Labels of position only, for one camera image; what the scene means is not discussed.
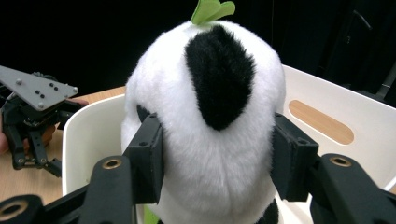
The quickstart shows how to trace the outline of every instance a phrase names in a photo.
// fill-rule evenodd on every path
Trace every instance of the green leaf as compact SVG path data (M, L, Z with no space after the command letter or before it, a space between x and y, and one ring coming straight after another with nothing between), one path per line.
M232 1L221 3L219 0L199 0L192 14L191 22L199 25L208 21L215 21L221 17L233 15L235 4Z

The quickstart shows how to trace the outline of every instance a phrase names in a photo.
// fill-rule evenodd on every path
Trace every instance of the handle cutout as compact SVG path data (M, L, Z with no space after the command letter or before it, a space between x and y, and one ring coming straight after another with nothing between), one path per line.
M301 101L293 100L289 103L289 110L294 117L316 129L318 132L330 137L337 143L349 145L353 142L354 134L349 127L315 108Z

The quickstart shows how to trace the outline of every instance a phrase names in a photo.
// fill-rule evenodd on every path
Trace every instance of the wooden table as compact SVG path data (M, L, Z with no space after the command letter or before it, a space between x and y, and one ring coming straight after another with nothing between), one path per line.
M94 94L78 97L89 103L93 103L108 97L123 94L124 87L101 91ZM63 132L57 130L52 140L47 146L49 160L57 158L62 160L62 137ZM62 197L62 181L45 170L22 169L15 171L11 164L11 153L0 156L0 202L3 200L21 194L35 194L42 197L43 203L51 203Z

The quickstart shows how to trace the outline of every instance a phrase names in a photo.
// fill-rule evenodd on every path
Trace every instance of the wooden surface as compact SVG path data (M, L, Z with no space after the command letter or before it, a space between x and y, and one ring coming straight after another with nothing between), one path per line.
M101 91L94 94L77 97L88 101L90 104L108 97L123 94L124 87ZM46 147L48 159L62 160L62 137L63 131L57 130L52 140ZM0 156L0 202L10 197L22 194L35 194L41 197L43 204L51 203L62 197L62 179L50 174L44 169L21 169L16 171L12 168L11 153L7 152Z
M353 142L354 135L350 128L315 108L298 100L293 100L289 103L289 110L296 118L330 137L332 140L343 145L348 145Z

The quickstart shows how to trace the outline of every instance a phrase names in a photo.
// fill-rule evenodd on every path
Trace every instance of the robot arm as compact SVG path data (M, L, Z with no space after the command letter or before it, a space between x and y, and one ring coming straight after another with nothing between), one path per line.
M48 161L41 135L59 123L62 129L70 116L82 108L66 101L78 93L76 87L0 66L0 82L12 91L1 111L3 132L12 154L14 169L44 168L61 176L61 162ZM31 156L26 156L23 139L28 139Z

